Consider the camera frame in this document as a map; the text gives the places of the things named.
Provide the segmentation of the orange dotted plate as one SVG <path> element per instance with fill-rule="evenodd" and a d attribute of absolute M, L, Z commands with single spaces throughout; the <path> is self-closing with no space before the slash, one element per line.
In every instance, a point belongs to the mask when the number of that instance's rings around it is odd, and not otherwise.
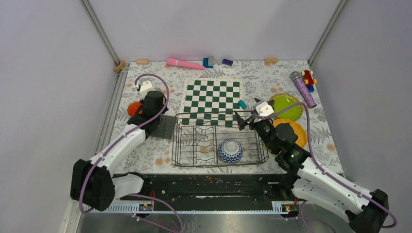
<path fill-rule="evenodd" d="M 308 135 L 307 131 L 297 122 L 290 119 L 276 119 L 273 123 L 273 126 L 276 127 L 278 124 L 289 123 L 293 129 L 293 132 L 298 136 L 296 144 L 302 148 L 308 144 Z"/>

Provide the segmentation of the orange mug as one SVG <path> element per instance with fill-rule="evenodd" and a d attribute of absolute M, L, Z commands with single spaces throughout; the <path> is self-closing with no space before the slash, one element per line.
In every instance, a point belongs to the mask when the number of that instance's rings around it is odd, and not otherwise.
<path fill-rule="evenodd" d="M 142 103 L 140 101 L 136 101 L 131 103 L 127 108 L 127 113 L 130 117 L 133 117 L 136 113 L 142 113 Z"/>

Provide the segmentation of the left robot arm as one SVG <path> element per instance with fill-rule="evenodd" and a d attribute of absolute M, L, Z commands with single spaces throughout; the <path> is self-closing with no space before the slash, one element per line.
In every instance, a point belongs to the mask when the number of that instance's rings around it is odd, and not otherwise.
<path fill-rule="evenodd" d="M 114 177 L 122 161 L 158 128 L 167 111 L 167 99 L 159 90 L 150 90 L 114 142 L 89 160 L 78 160 L 72 171 L 70 197 L 80 205 L 106 210 L 114 199 L 134 194 L 143 200 L 151 187 L 138 173 Z"/>

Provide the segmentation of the blue white patterned bowl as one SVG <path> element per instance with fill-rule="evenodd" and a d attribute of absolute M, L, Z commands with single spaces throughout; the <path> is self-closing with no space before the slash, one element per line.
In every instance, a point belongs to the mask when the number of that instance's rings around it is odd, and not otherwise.
<path fill-rule="evenodd" d="M 236 164 L 243 157 L 243 149 L 238 141 L 227 139 L 219 145 L 217 155 L 221 162 Z"/>

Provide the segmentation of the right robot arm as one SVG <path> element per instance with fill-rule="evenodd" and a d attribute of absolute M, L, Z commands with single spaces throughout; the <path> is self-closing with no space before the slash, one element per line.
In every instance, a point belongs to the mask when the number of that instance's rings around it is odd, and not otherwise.
<path fill-rule="evenodd" d="M 255 131 L 277 164 L 286 171 L 279 183 L 279 195 L 285 200 L 296 197 L 312 202 L 339 216 L 356 233 L 378 233 L 389 215 L 388 195 L 370 191 L 336 174 L 318 162 L 312 150 L 296 141 L 289 123 L 273 125 L 274 101 L 256 99 L 249 118 L 235 111 L 239 130 L 248 126 Z"/>

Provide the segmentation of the metal wire dish rack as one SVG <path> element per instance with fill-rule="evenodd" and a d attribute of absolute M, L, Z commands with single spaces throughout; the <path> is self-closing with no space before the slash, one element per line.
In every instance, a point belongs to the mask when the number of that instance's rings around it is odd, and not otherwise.
<path fill-rule="evenodd" d="M 236 115 L 246 119 L 247 111 L 219 111 L 178 113 L 172 143 L 172 164 L 179 167 L 220 167 L 260 165 L 268 158 L 268 151 L 255 131 L 246 127 L 239 130 Z M 240 144 L 242 156 L 223 159 L 218 154 L 226 140 Z"/>

